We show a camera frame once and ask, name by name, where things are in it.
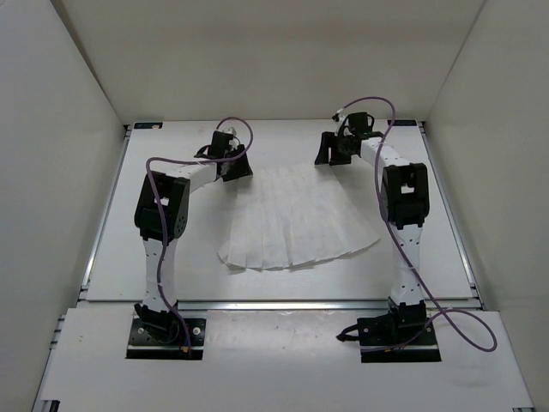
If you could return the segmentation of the right blue corner label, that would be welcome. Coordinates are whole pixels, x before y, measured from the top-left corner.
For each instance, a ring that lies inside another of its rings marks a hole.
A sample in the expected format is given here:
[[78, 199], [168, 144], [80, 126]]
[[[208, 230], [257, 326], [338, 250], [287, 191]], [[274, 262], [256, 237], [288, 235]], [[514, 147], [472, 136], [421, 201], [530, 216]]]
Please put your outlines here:
[[394, 127], [417, 127], [418, 123], [414, 119], [396, 119], [394, 121], [388, 120], [388, 125], [393, 125]]

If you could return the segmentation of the left blue corner label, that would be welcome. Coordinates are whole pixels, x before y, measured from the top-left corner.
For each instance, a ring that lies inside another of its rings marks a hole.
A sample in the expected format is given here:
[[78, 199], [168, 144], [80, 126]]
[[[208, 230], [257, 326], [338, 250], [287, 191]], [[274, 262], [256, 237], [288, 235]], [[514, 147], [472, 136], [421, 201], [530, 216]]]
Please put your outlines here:
[[133, 125], [134, 130], [158, 130], [162, 127], [162, 122], [136, 122]]

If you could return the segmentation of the white pleated skirt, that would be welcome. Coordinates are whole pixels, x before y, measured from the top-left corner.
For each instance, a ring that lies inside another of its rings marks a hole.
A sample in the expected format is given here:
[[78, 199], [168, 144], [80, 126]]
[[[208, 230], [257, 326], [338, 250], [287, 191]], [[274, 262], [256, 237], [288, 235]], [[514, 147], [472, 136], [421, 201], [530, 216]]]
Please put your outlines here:
[[218, 256], [235, 268], [298, 268], [366, 250], [379, 240], [330, 166], [263, 169], [240, 179], [231, 217]]

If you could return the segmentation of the blue corner label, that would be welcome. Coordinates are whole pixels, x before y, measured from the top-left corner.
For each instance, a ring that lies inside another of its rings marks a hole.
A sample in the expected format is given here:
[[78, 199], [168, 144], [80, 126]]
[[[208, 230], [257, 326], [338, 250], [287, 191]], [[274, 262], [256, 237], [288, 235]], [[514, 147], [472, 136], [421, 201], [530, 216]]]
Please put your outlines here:
[[158, 130], [162, 127], [162, 122], [136, 122], [133, 125], [134, 130]]
[[394, 127], [417, 127], [418, 123], [414, 119], [396, 119], [394, 121], [388, 120], [388, 125], [393, 125]]

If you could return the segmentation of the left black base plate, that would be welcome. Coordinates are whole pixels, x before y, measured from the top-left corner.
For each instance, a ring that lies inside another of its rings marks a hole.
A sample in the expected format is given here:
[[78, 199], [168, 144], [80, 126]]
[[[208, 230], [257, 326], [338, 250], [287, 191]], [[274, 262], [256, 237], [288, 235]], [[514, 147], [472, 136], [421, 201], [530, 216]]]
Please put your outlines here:
[[151, 333], [138, 317], [132, 319], [125, 357], [130, 360], [201, 361], [206, 337], [207, 319], [187, 318], [190, 332], [188, 345], [178, 326], [168, 334]]

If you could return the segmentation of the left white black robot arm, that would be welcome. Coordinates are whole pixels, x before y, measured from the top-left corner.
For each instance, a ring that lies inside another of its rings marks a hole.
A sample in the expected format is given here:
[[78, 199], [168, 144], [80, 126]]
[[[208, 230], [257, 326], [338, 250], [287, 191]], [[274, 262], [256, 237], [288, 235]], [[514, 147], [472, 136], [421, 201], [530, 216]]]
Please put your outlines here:
[[249, 145], [233, 128], [215, 130], [211, 143], [198, 149], [193, 161], [153, 157], [136, 205], [134, 224], [145, 248], [146, 291], [136, 305], [140, 318], [151, 317], [149, 330], [162, 342], [174, 339], [179, 320], [175, 293], [175, 251], [189, 220], [190, 195], [205, 185], [249, 177]]

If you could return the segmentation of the aluminium frame rail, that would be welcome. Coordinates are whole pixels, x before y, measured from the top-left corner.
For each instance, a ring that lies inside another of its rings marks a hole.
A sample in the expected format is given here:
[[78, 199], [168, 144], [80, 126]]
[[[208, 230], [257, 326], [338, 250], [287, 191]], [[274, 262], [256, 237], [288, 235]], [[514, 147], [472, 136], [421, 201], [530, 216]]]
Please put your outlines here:
[[[79, 299], [76, 307], [86, 306], [130, 306], [136, 302], [129, 300], [84, 300]], [[443, 308], [459, 308], [467, 310], [479, 310], [482, 305], [477, 298], [465, 300], [439, 300]], [[383, 310], [388, 309], [387, 300], [237, 300], [237, 301], [214, 301], [214, 300], [180, 300], [178, 309], [180, 311], [316, 311], [316, 310]]]

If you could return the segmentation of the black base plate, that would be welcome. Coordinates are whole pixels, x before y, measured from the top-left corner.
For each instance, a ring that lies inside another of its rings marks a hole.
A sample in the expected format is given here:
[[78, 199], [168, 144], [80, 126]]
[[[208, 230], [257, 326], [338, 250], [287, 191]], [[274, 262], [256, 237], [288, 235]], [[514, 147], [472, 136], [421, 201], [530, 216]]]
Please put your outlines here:
[[178, 326], [168, 334], [151, 333], [138, 317], [132, 319], [125, 357], [130, 360], [201, 361], [206, 337], [207, 319], [187, 318], [190, 332], [188, 345]]
[[398, 327], [389, 315], [358, 318], [335, 337], [357, 342], [363, 364], [436, 363], [442, 360], [433, 326]]

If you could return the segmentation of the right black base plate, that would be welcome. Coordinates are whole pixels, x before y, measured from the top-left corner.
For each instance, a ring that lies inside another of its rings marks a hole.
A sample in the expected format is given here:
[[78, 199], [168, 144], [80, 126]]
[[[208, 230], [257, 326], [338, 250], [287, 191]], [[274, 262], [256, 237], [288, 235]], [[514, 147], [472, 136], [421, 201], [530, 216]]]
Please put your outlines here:
[[357, 342], [363, 364], [436, 363], [442, 360], [433, 326], [398, 327], [389, 315], [358, 318], [335, 337]]

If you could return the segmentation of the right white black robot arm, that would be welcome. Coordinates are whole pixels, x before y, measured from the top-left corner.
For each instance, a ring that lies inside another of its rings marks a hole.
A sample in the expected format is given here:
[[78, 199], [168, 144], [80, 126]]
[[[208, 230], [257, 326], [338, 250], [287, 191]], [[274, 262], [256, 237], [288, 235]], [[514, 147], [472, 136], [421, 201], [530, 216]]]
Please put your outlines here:
[[358, 156], [374, 168], [380, 215], [393, 241], [394, 280], [389, 309], [396, 312], [384, 323], [385, 336], [404, 343], [415, 333], [408, 315], [425, 312], [419, 271], [420, 239], [430, 211], [428, 171], [385, 144], [380, 132], [340, 135], [324, 131], [315, 164], [342, 166]]

